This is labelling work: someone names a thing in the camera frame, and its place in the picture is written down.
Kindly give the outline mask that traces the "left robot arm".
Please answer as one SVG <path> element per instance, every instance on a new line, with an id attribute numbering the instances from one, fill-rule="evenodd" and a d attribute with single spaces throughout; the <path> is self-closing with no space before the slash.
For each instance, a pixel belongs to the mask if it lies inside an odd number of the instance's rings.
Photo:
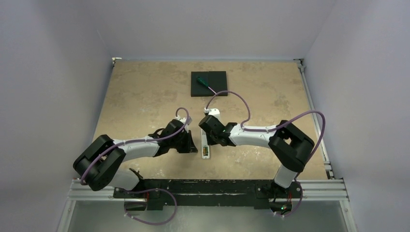
<path id="1" fill-rule="evenodd" d="M 171 149 L 180 154 L 196 153 L 198 150 L 188 129 L 190 123 L 190 117 L 177 117 L 165 128 L 134 140 L 121 141 L 100 135 L 74 161 L 73 169 L 80 175 L 81 184 L 93 191 L 106 186 L 119 187 L 133 198 L 140 197 L 144 193 L 143 178 L 133 169 L 121 170 L 121 164 L 132 159 L 159 157 Z"/>

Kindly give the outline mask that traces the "white remote control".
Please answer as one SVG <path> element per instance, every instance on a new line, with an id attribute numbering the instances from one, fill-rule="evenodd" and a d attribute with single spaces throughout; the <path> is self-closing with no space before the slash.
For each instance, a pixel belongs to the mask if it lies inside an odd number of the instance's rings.
<path id="1" fill-rule="evenodd" d="M 203 129 L 201 129 L 201 145 L 202 145 L 202 148 L 201 148 L 202 159 L 209 159 L 210 158 L 209 145 L 208 145 L 208 141 L 207 141 L 206 132 Z M 204 146 L 208 146 L 208 156 L 203 155 L 203 147 Z"/>

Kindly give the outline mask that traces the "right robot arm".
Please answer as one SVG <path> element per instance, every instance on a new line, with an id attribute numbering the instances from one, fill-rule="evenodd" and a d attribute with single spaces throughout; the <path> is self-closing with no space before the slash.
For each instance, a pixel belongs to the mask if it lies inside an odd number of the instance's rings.
<path id="1" fill-rule="evenodd" d="M 223 125 L 216 116 L 208 114 L 199 122 L 199 127 L 212 144 L 270 148 L 281 163 L 271 184 L 272 192 L 279 197 L 290 191 L 291 183 L 317 149 L 309 136 L 287 120 L 282 120 L 276 127 L 242 128 L 233 122 Z"/>

